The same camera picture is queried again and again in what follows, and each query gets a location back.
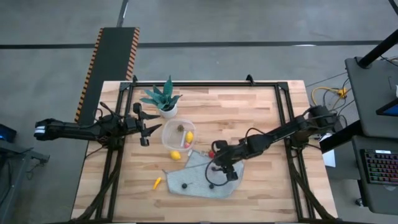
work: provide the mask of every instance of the yellow lemon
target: yellow lemon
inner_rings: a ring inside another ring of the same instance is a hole
[[[172,159],[174,160],[179,160],[181,159],[181,155],[178,151],[171,151],[170,152],[170,156],[172,157]]]
[[[191,131],[187,132],[187,134],[185,135],[185,141],[187,143],[191,143],[193,140],[193,133]]]

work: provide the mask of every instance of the computer screen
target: computer screen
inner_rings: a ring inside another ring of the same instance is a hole
[[[398,116],[398,99],[388,103],[376,111],[378,115]]]

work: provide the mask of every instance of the white paper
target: white paper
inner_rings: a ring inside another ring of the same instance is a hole
[[[325,134],[319,141],[322,141],[330,136],[331,136],[331,134]],[[335,159],[335,150],[334,149],[322,154],[322,157],[323,157],[323,162],[325,163],[325,166],[336,167],[336,159]]]
[[[376,153],[391,154],[391,151],[386,151],[386,150],[376,150]]]

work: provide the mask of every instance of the yellow cable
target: yellow cable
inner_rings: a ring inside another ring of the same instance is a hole
[[[325,87],[325,86],[316,87],[311,92],[312,101],[315,104],[315,106],[317,105],[317,102],[315,101],[315,95],[314,94],[315,94],[315,91],[317,91],[317,90],[329,90],[329,91],[334,91],[334,92],[338,93],[338,90],[335,90],[335,89],[332,89],[332,88],[329,88],[329,87]]]
[[[349,88],[345,93],[343,93],[343,96],[339,96],[339,98],[336,100],[335,104],[331,107],[331,109],[335,109],[335,106],[337,105],[337,102],[339,102],[341,99],[344,99],[347,97],[347,93],[351,91],[351,88]]]

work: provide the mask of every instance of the rgb keyboard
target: rgb keyboard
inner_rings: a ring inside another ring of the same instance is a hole
[[[361,155],[369,183],[398,185],[398,151],[362,149]]]

